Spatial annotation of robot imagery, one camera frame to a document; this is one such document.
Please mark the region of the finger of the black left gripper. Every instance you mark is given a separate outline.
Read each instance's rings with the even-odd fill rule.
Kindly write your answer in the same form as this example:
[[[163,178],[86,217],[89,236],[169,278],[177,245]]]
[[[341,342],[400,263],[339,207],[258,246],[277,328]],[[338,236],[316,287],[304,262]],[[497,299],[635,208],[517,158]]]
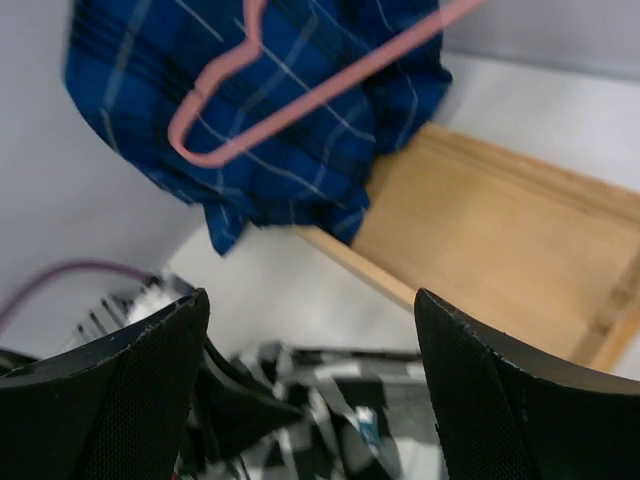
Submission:
[[[303,417],[271,390],[231,365],[207,339],[192,395],[204,457],[228,460]]]

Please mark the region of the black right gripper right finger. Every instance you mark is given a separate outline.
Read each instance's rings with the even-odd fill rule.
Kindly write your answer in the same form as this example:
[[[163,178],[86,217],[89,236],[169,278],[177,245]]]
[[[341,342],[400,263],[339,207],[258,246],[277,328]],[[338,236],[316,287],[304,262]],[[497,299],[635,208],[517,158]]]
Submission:
[[[426,289],[414,317],[450,478],[638,478],[637,381],[543,352]]]

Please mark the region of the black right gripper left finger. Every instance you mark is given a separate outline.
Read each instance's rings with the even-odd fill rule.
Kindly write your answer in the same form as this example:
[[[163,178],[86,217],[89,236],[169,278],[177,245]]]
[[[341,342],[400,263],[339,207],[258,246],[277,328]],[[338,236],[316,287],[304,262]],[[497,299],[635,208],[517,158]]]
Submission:
[[[209,321],[202,289],[1,379],[4,479],[169,479]]]

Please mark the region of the black white checkered shirt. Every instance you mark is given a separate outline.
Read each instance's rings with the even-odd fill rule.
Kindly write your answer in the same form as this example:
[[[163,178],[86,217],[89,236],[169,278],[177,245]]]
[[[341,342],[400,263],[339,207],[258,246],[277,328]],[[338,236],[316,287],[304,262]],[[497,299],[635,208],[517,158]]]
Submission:
[[[417,352],[266,342],[223,357],[269,388],[276,399],[301,409],[303,417],[234,458],[208,460],[191,396],[173,478],[446,477]]]

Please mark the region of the pink wire hanger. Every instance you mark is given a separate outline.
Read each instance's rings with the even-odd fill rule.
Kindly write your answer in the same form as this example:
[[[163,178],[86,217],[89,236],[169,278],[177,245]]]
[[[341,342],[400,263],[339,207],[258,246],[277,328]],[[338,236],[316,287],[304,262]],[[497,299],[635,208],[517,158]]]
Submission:
[[[353,127],[345,116],[331,107],[330,102],[411,51],[419,49],[432,38],[440,36],[447,26],[479,4],[478,1],[428,1],[424,7],[409,14],[409,18],[414,21],[412,24],[391,27],[385,35],[374,35],[365,29],[372,22],[357,18],[372,17],[371,1],[336,1],[334,7],[329,10],[325,8],[323,1],[311,1],[309,10],[313,23],[324,17],[340,31],[340,35],[344,37],[344,47],[359,45],[360,49],[353,52],[351,64],[343,63],[341,70],[317,86],[311,88],[302,82],[300,86],[303,88],[303,94],[285,104],[271,102],[269,95],[284,77],[288,76],[293,80],[297,77],[290,69],[291,63],[279,59],[263,43],[263,17],[267,3],[246,1],[243,3],[244,22],[240,25],[246,38],[204,66],[194,81],[193,88],[181,101],[169,123],[168,141],[172,148],[191,164],[218,168],[289,126],[295,125],[311,112],[321,109],[328,111],[356,137],[373,142],[374,136]],[[239,107],[238,114],[232,122],[231,135],[225,138],[218,148],[208,153],[190,151],[184,142],[194,124],[202,120],[201,114],[207,110],[219,86],[227,78],[259,61],[263,54],[278,65],[277,79],[269,80],[260,86]]]

